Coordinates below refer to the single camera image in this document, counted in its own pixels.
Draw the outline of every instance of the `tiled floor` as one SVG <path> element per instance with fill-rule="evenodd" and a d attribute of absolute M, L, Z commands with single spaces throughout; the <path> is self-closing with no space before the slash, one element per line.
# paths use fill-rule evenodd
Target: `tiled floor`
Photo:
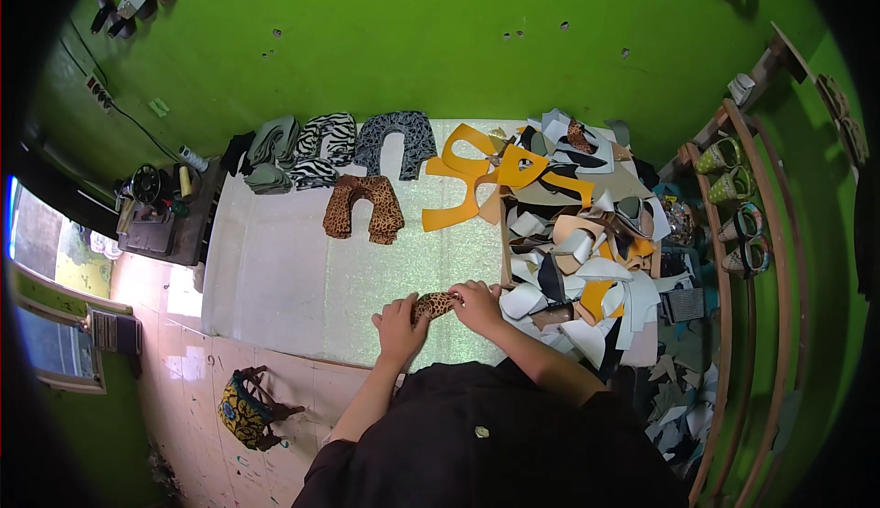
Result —
<path fill-rule="evenodd" d="M 200 296 L 188 281 L 185 268 L 141 256 L 115 262 L 111 298 L 143 322 L 139 393 L 148 434 L 180 479 L 187 507 L 290 506 L 321 439 L 368 371 L 206 337 L 198 332 Z M 242 446 L 216 415 L 232 371 L 262 364 L 276 401 L 305 406 L 273 425 L 284 440 L 265 453 Z"/>

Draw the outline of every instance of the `green wall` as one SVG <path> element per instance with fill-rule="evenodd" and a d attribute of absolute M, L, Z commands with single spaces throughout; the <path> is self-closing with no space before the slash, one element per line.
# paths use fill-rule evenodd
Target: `green wall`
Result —
<path fill-rule="evenodd" d="M 138 383 L 125 356 L 104 352 L 101 359 L 105 395 L 45 387 L 44 399 L 82 473 L 106 505 L 144 508 L 165 495 L 147 465 L 149 442 Z"/>
<path fill-rule="evenodd" d="M 362 121 L 417 108 L 432 118 L 521 119 L 559 106 L 590 123 L 626 119 L 636 154 L 660 166 L 706 123 L 728 81 L 751 70 L 774 35 L 771 20 L 815 72 L 839 80 L 858 116 L 846 67 L 811 0 L 179 0 L 139 22 L 130 40 L 88 34 L 95 10 L 94 0 L 82 0 L 71 18 L 116 103 L 170 148 L 187 144 L 204 156 L 288 113 L 305 120 L 349 111 Z M 60 37 L 91 69 L 71 24 Z M 34 100 L 54 158 L 105 185 L 141 162 L 165 162 L 126 118 L 104 115 L 82 82 L 59 45 Z M 164 118 L 149 109 L 154 98 L 170 107 Z M 777 505 L 819 451 L 846 394 L 865 305 L 852 262 L 854 184 L 819 96 L 783 74 L 754 111 L 785 161 L 814 277 L 803 409 L 765 504 Z M 732 494 L 754 460 L 776 369 L 773 273 L 757 287 L 759 359 L 725 490 Z M 744 294 L 735 295 L 742 317 Z M 738 318 L 735 357 L 743 327 Z M 795 352 L 797 337 L 796 327 Z M 735 367 L 732 400 L 738 375 Z M 716 466 L 736 414 L 729 407 Z"/>

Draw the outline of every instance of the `black shirt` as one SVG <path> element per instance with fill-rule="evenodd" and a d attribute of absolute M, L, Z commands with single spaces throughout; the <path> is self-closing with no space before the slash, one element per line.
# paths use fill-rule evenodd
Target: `black shirt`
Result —
<path fill-rule="evenodd" d="M 506 359 L 407 376 L 360 442 L 318 452 L 293 507 L 535 502 L 660 508 L 688 495 L 614 393 L 576 408 Z"/>

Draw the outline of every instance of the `yellow patterned fabric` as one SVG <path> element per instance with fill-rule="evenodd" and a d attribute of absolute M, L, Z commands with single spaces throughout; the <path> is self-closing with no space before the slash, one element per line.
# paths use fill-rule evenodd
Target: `yellow patterned fabric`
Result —
<path fill-rule="evenodd" d="M 217 414 L 232 435 L 245 447 L 255 451 L 265 450 L 260 448 L 259 440 L 271 421 L 269 412 L 265 404 L 245 389 L 244 375 L 240 370 L 233 372 L 229 384 L 226 385 Z"/>

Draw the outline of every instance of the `thread spool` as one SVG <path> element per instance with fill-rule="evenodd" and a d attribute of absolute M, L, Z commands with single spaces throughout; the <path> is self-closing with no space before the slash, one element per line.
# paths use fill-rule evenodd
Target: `thread spool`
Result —
<path fill-rule="evenodd" d="M 181 197 L 188 197 L 193 193 L 193 184 L 189 180 L 189 168 L 181 166 Z"/>
<path fill-rule="evenodd" d="M 204 160 L 199 155 L 195 154 L 189 147 L 186 145 L 181 145 L 181 149 L 178 150 L 181 153 L 181 157 L 188 164 L 190 164 L 193 168 L 198 170 L 200 173 L 204 173 L 205 170 L 208 169 L 208 162 Z"/>

